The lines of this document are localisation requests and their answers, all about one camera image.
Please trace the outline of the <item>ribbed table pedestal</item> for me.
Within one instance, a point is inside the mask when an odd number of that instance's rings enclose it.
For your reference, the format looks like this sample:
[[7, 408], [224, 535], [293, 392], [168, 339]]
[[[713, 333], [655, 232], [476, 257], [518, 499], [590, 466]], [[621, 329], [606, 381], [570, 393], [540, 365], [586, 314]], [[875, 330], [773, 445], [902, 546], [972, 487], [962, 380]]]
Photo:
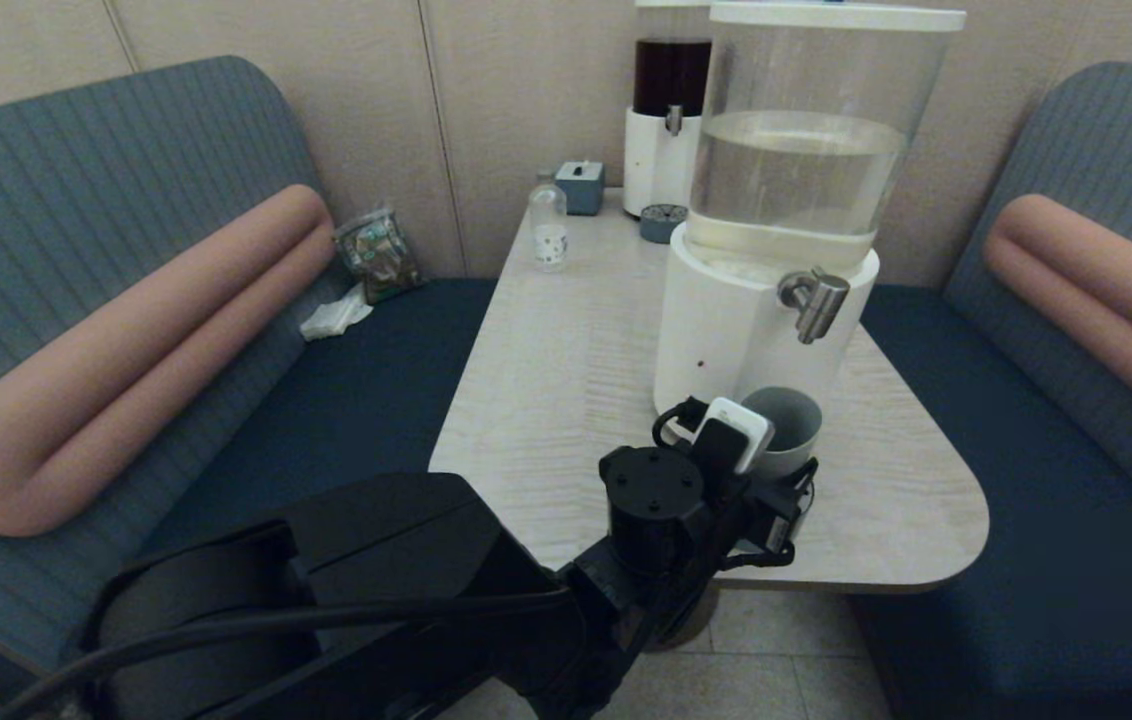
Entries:
[[662, 651], [676, 650], [676, 648], [685, 646], [685, 644], [698, 638], [698, 635], [706, 633], [714, 611], [717, 611], [718, 602], [720, 602], [720, 588], [709, 583], [707, 588], [700, 593], [697, 602], [685, 609], [677, 618], [672, 629], [664, 635], [659, 648], [662, 648]]

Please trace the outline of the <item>small clear bottle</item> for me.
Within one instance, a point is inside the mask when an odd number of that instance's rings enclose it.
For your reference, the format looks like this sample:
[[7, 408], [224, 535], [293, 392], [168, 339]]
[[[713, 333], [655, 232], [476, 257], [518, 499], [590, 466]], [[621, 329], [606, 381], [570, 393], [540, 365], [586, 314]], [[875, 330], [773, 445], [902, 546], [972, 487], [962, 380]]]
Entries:
[[537, 186], [528, 199], [531, 255], [540, 272], [554, 273], [565, 268], [569, 251], [567, 202], [566, 192], [554, 182], [551, 170], [540, 170]]

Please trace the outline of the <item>small blue drip tray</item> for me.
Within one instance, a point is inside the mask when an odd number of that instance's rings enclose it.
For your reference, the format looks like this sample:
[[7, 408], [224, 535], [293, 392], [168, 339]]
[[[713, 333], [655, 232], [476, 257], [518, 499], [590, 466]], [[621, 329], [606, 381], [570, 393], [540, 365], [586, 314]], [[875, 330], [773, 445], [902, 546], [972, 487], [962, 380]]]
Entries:
[[688, 208], [684, 205], [666, 204], [666, 202], [648, 205], [638, 214], [638, 235], [645, 242], [670, 243], [676, 228], [680, 228], [686, 218]]

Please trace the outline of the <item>dark drink dispenser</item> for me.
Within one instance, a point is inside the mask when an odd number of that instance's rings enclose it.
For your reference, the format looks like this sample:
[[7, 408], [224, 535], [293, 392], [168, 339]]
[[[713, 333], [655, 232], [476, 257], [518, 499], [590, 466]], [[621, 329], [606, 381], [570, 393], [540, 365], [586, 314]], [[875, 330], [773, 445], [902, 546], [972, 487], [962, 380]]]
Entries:
[[[648, 205], [688, 205], [706, 101], [712, 0], [634, 0], [633, 95], [626, 110], [624, 211], [638, 217]], [[666, 132], [670, 104], [680, 104], [679, 137]]]

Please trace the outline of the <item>white dispenser lid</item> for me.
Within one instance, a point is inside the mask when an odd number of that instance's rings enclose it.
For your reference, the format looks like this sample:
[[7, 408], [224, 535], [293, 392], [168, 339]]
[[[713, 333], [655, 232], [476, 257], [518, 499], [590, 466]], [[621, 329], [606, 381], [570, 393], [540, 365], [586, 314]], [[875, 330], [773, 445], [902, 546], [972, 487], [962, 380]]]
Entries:
[[832, 0], [713, 0], [709, 19], [735, 26], [957, 33], [964, 28], [967, 12]]

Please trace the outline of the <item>large steel dispenser tap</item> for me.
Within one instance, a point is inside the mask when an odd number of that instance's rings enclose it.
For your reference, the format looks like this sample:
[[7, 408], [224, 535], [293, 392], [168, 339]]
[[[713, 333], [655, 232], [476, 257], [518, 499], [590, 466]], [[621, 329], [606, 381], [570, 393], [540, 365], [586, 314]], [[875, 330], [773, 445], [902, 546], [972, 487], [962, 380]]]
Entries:
[[796, 338], [801, 345], [812, 345], [827, 336], [850, 290], [846, 278], [827, 274], [816, 266], [808, 272], [787, 273], [778, 282], [777, 297], [781, 306], [798, 311]]

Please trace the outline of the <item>large clear water dispenser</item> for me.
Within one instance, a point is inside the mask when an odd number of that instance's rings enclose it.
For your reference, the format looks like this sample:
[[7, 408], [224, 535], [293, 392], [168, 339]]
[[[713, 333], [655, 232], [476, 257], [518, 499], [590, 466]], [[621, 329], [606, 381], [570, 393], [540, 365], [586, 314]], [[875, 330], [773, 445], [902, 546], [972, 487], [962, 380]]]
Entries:
[[[883, 214], [957, 33], [711, 20], [688, 218], [666, 260], [653, 402], [743, 402], [766, 387], [822, 401], [880, 271]], [[796, 338], [787, 273], [851, 290], [827, 336]]]

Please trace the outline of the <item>pink bolster cushion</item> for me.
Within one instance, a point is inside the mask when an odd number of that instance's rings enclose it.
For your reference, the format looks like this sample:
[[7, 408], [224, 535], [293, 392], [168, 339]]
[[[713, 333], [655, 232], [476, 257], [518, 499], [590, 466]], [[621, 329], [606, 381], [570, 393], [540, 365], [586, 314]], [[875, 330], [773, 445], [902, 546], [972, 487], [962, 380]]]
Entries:
[[1132, 240], [1040, 192], [1000, 211], [983, 263], [1132, 389]]
[[0, 535], [77, 518], [328, 268], [333, 218], [291, 185], [0, 378]]

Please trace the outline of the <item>blue-grey tissue box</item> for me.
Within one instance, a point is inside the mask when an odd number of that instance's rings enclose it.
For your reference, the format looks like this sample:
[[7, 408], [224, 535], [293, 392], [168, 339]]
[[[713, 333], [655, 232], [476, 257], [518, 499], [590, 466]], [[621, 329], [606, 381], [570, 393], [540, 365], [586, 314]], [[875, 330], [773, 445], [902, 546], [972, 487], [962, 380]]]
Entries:
[[566, 197], [571, 217], [595, 217], [604, 204], [606, 168], [602, 161], [565, 161], [554, 185]]

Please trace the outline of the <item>blue upholstered bench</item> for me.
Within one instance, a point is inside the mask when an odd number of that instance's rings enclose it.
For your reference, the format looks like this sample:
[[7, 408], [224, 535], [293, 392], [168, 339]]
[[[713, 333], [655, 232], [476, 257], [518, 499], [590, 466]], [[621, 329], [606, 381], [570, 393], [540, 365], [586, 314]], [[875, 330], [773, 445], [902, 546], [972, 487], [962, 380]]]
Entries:
[[1132, 65], [1047, 92], [944, 290], [864, 312], [990, 515], [957, 578], [851, 597], [897, 720], [1132, 720], [1132, 388], [985, 265], [1028, 195], [1132, 240]]
[[[0, 378], [291, 185], [327, 205], [295, 111], [240, 55], [0, 106]], [[305, 342], [301, 323], [351, 284], [334, 251], [89, 509], [0, 535], [0, 705], [62, 665], [137, 556], [428, 468], [496, 284], [439, 278]]]

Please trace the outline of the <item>patterned snack bag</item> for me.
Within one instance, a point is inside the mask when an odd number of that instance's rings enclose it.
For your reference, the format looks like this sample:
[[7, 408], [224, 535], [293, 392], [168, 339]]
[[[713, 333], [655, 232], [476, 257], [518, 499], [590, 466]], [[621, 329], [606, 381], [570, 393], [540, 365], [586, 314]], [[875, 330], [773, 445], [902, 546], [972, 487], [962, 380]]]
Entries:
[[334, 243], [338, 258], [361, 284], [366, 305], [383, 305], [428, 283], [388, 205], [338, 225]]

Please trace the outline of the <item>crumpled white tissue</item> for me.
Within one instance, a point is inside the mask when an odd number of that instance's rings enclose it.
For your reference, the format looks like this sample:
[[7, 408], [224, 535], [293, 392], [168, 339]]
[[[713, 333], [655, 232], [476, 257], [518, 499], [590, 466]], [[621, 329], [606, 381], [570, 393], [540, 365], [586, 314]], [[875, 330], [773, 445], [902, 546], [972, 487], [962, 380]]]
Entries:
[[328, 305], [319, 305], [300, 325], [305, 342], [315, 342], [342, 336], [352, 325], [368, 318], [374, 312], [374, 306], [368, 305], [365, 297], [365, 283], [355, 283], [345, 295]]

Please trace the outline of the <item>grey plastic cup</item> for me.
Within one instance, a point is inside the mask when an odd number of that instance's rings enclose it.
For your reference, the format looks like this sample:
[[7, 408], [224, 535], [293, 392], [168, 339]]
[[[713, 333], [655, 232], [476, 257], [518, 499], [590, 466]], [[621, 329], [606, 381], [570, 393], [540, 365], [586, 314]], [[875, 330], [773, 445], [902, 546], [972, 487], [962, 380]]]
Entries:
[[766, 387], [751, 393], [743, 406], [773, 425], [771, 442], [755, 460], [752, 479], [789, 477], [807, 462], [823, 423], [821, 406], [799, 389]]

